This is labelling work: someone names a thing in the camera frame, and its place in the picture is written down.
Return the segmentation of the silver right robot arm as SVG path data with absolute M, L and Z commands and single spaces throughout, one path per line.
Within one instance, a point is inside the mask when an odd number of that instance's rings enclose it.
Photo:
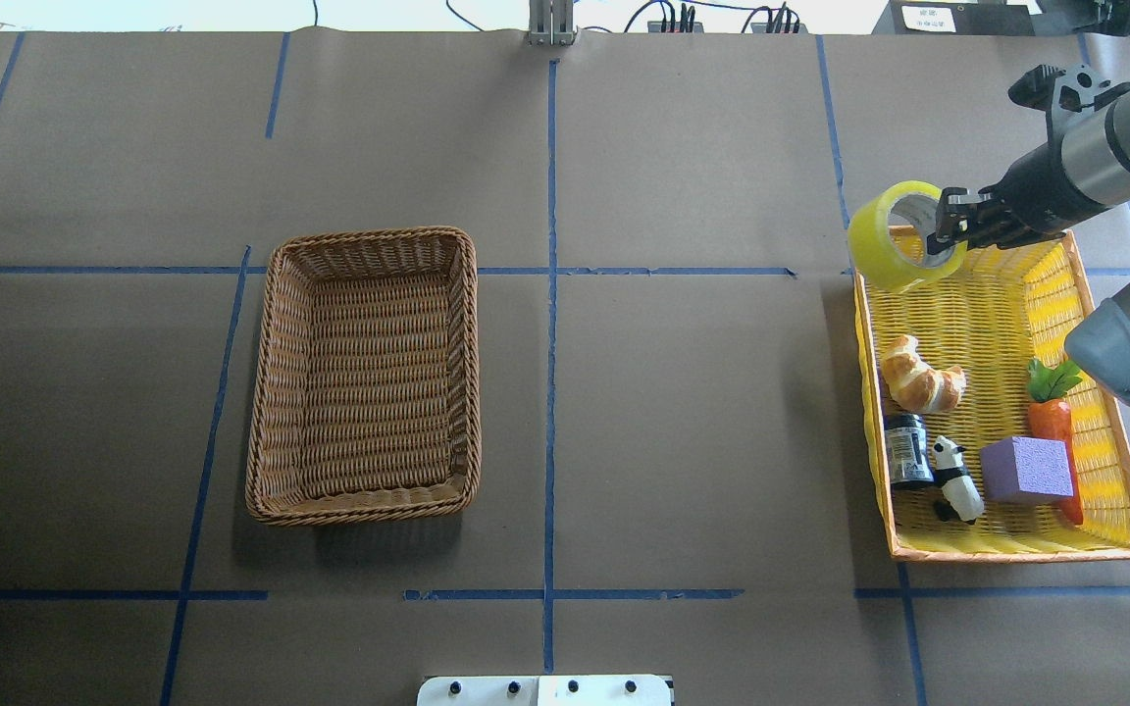
M 927 233 L 928 255 L 963 244 L 1012 249 L 1060 238 L 1077 224 L 1130 202 L 1130 82 L 1086 64 L 1040 64 L 1009 87 L 1017 106 L 1046 117 L 1045 143 L 1012 162 L 999 182 L 946 188 Z M 1066 338 L 1068 357 L 1130 407 L 1130 284 Z

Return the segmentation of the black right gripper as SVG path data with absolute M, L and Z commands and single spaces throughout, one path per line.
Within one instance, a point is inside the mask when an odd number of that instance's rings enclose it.
M 944 188 L 937 223 L 924 236 L 924 258 L 950 258 L 970 249 L 1022 247 L 1060 238 L 1074 227 L 1076 197 L 1068 191 L 1061 162 L 1038 147 L 1012 162 L 1000 182 L 982 189 Z

